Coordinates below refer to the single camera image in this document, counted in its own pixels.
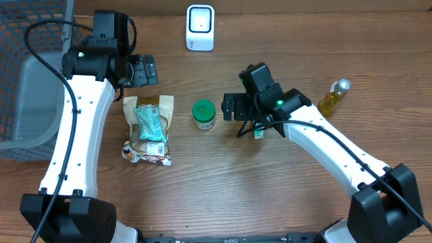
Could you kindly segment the tissue pack white green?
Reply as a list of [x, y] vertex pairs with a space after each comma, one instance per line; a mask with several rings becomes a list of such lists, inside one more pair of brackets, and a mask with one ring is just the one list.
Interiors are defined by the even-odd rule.
[[256, 123], [254, 121], [254, 131], [253, 131], [253, 133], [254, 133], [254, 139], [255, 140], [260, 140], [260, 139], [264, 138], [264, 131], [261, 128], [260, 129], [257, 128], [257, 126], [260, 125], [260, 124], [261, 123]]

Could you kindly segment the teal snack packet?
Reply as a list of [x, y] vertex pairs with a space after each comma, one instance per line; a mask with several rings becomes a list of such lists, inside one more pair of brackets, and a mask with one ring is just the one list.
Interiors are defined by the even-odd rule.
[[167, 120], [158, 105], [140, 105], [134, 108], [138, 118], [140, 139], [167, 143]]

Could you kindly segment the green lid jar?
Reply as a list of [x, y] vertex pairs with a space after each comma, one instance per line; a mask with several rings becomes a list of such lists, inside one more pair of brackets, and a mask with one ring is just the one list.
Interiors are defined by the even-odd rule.
[[209, 100], [199, 100], [192, 108], [192, 116], [198, 129], [209, 130], [215, 125], [215, 106]]

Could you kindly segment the yellow oil bottle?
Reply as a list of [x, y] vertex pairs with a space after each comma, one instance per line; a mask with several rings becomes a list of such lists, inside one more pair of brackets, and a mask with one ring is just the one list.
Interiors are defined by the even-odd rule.
[[346, 96], [351, 88], [349, 79], [342, 78], [334, 82], [326, 95], [318, 102], [318, 110], [324, 117], [329, 117], [336, 105]]

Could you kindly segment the brown snack bag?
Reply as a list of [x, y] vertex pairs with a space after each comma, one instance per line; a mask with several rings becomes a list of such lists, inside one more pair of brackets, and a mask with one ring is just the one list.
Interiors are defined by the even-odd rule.
[[146, 161], [170, 166], [168, 129], [171, 125], [174, 97], [126, 97], [123, 111], [130, 127], [129, 140], [122, 148], [123, 158], [132, 163]]

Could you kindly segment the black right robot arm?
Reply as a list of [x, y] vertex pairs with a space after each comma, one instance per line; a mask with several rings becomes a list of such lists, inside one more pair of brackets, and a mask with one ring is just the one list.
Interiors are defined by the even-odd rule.
[[289, 233], [287, 242], [399, 242], [421, 226], [431, 228], [407, 166], [390, 167], [364, 152], [299, 90], [283, 91], [265, 63], [249, 65], [239, 78], [245, 91], [226, 93], [221, 103], [225, 121], [253, 122], [237, 136], [276, 129], [311, 154], [350, 197], [347, 218], [320, 232]]

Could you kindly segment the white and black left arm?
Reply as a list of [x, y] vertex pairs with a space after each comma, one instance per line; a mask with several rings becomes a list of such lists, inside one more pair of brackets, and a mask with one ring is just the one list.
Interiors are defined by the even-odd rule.
[[144, 242], [142, 232], [117, 219], [115, 205], [97, 198], [97, 163], [108, 110], [119, 82], [157, 83], [152, 55], [130, 54], [114, 38], [72, 46], [63, 56], [65, 96], [55, 150], [38, 193], [24, 194], [20, 212], [32, 241]]

